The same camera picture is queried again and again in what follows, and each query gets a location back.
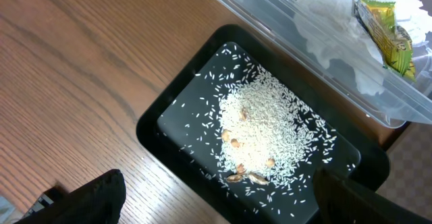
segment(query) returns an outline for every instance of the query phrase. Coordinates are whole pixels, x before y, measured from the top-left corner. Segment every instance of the seasoning packet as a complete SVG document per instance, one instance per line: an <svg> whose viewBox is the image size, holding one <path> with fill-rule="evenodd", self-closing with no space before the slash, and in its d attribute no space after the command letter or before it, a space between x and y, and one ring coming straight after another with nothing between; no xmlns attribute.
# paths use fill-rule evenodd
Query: seasoning packet
<svg viewBox="0 0 432 224"><path fill-rule="evenodd" d="M383 53L385 63L402 76L415 80L412 41L405 29L396 25L395 3L353 0L353 4L354 16Z"/></svg>

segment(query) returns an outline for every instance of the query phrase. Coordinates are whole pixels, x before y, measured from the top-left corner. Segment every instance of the white tissue paper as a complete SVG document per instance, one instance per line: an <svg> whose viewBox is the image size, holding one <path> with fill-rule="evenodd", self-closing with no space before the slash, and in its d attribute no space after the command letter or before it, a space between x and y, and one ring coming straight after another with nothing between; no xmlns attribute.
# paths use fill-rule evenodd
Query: white tissue paper
<svg viewBox="0 0 432 224"><path fill-rule="evenodd" d="M414 47L427 44L426 33L432 32L432 17L427 11L420 9L423 6L419 0L374 0L395 1L396 21L409 33ZM372 41L366 30L352 16L352 0L297 0L303 9L314 14L318 20L335 30L335 36L349 37L354 41L356 50L360 54L370 54L377 63L383 64L381 51ZM301 24L297 29L307 39L306 47L309 53L315 54L318 62L325 68L329 68L330 60L341 59L355 63L357 89L361 94L371 96L383 92L383 74L368 66L363 61L352 61L352 55L338 49L340 45L331 43L324 34L312 33L310 24L305 24L300 16L294 16L294 22Z"/></svg>

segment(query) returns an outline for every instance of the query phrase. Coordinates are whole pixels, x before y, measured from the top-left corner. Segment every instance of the plastic container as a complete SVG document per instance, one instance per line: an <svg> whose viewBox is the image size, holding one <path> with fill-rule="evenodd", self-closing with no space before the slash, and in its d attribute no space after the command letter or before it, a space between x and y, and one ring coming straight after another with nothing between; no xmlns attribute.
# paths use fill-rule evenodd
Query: plastic container
<svg viewBox="0 0 432 224"><path fill-rule="evenodd" d="M333 28L319 22L296 0L218 1L382 125L398 128L405 121L432 124L432 101L427 97L432 92L432 50L427 45L414 48L417 81L409 82L382 68L370 55L360 54L350 38L334 36ZM306 39L299 34L298 28L308 32L308 40L314 43L337 45L329 53L345 53L352 60L340 60L325 69L315 55L307 52ZM361 94L354 78L354 68L370 86L383 92L374 96ZM375 71L373 76L369 73L371 68Z"/></svg>

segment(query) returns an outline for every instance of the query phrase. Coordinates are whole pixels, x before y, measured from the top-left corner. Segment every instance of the baking tray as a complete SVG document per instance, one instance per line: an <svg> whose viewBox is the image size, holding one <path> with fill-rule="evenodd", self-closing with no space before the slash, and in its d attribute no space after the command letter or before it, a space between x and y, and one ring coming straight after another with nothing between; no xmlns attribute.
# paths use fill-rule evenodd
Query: baking tray
<svg viewBox="0 0 432 224"><path fill-rule="evenodd" d="M236 51L243 59L247 57L248 63L242 63L240 69L233 70L233 65L238 63L232 60L227 49ZM325 119L328 134L337 136L330 155L323 155L324 141L321 138L313 143L313 146L317 146L317 154L312 155L309 163L299 164L295 175L304 175L302 181L291 184L290 191L287 191L288 187L275 189L273 184L258 186L246 181L224 186L219 181L232 173L221 172L217 166L214 155L220 153L222 144L215 132L219 122L215 117L210 120L205 113L211 108L218 112L218 99L213 96L220 93L215 91L216 85L223 88L228 81L243 78L244 71L247 71L244 68L249 63L257 65L255 68L262 65L271 72L314 113ZM211 78L209 72L215 75L215 79ZM231 72L233 78L220 79L220 74ZM311 182L314 170L319 165L349 176L372 190L376 190L389 174L389 160L378 144L362 135L336 108L327 104L309 85L295 76L280 58L236 25L223 26L212 35L140 118L137 136L147 150L231 223L319 221ZM322 161L329 157L332 158L329 163ZM257 190L245 196L246 186L253 190L263 188L265 191ZM272 201L269 202L267 195L273 192Z"/></svg>

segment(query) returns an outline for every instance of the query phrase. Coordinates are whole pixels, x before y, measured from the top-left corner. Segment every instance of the wooden surface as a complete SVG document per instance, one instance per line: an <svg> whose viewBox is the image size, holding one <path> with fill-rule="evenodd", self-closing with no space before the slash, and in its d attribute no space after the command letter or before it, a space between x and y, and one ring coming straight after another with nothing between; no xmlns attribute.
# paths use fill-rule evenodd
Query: wooden surface
<svg viewBox="0 0 432 224"><path fill-rule="evenodd" d="M0 194L24 212L54 184L74 190L118 168L122 223L224 222L139 144L135 127L228 23L241 22L216 0L0 0ZM395 136L332 100L370 138Z"/></svg>

